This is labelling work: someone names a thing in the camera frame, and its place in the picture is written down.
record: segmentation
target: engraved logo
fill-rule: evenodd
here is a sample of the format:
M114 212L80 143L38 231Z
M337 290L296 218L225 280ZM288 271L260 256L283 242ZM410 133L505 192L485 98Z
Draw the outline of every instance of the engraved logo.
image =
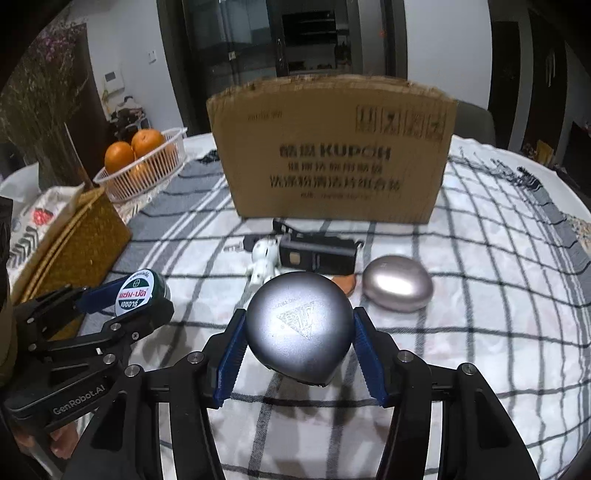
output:
M302 337L310 340L312 338L312 311L316 301L304 303L295 309L277 314L277 317L288 327L295 330Z

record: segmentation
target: silver metallic device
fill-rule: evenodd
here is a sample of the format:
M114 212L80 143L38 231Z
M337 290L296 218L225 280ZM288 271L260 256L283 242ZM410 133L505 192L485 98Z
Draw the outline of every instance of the silver metallic device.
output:
M416 260L387 255L365 268L363 293L386 309L409 313L427 306L433 297L433 281Z
M290 272L265 283L246 310L255 357L298 382L325 387L355 336L353 308L328 278Z

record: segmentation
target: white plastic basket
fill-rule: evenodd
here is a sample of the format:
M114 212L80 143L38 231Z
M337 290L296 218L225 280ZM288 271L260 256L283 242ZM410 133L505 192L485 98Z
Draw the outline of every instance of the white plastic basket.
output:
M102 168L94 182L105 187L111 202L126 202L142 195L183 166L187 157L183 143L186 131L186 128L163 131L166 142L158 148L112 175Z

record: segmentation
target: plaid tablecloth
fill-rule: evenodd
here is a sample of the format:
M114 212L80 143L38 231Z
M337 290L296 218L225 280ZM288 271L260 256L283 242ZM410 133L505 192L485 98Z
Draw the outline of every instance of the plaid tablecloth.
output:
M365 241L360 275L374 258L421 261L435 294L418 313L381 309L361 295L379 329L431 364L473 362L513 419L542 478L555 478L589 434L591 268L589 257L545 190L495 160L503 152L454 138L428 225L293 220ZM131 362L145 369L175 363L220 332L246 307L240 251L246 233L267 233L269 219L241 219L219 164L189 163L166 191L130 221L133 240L107 280L140 268L167 279L173 321L140 341ZM88 317L95 332L112 312ZM369 397L351 349L326 388L267 370L247 351L232 398L210 412L227 478L372 478L391 421ZM426 477L439 463L441 405L434 404ZM165 478L175 478L167 409L161 408Z

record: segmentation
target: white label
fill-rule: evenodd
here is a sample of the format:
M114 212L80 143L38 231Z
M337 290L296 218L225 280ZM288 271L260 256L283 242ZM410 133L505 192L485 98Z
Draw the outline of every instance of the white label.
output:
M140 270L131 275L117 294L115 316L148 303L153 290L154 274L150 270Z

